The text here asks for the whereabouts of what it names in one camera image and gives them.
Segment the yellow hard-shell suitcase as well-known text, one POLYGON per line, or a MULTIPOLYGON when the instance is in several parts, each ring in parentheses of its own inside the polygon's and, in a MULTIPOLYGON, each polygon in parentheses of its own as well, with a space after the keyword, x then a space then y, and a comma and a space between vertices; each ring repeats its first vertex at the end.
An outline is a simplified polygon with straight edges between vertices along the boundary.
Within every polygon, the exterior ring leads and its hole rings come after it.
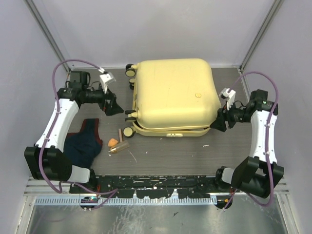
POLYGON ((133 90, 125 137, 201 137, 216 120, 221 103, 212 69, 200 58, 146 60, 127 64, 133 90))

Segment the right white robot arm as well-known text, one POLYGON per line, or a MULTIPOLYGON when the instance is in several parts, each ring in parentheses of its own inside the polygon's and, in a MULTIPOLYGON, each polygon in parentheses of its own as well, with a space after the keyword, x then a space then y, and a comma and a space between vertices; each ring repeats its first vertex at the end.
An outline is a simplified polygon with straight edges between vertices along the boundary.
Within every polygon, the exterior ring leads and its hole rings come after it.
POLYGON ((274 127, 278 105, 269 101, 268 92, 252 91, 249 102, 237 107, 235 91, 224 88, 220 96, 226 100, 224 107, 217 111, 212 129, 225 132, 236 123, 252 125, 252 142, 249 156, 236 168, 222 166, 216 171, 214 187, 219 192, 228 188, 267 198, 284 175, 284 168, 278 166, 274 150, 274 127))

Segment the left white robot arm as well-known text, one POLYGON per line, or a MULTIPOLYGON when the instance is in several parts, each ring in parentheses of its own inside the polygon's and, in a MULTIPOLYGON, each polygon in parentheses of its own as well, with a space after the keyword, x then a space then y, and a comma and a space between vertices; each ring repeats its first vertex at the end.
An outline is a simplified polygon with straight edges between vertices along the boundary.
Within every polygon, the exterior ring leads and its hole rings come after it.
POLYGON ((82 104, 96 103, 107 116, 121 114, 123 109, 108 88, 108 84, 116 80, 112 73, 102 72, 96 90, 89 87, 90 73, 72 71, 70 74, 76 79, 68 80, 65 87, 57 91, 50 120, 34 146, 26 147, 24 157, 34 179, 80 183, 86 193, 93 193, 98 182, 90 177, 90 169, 74 165, 64 154, 69 127, 82 104))

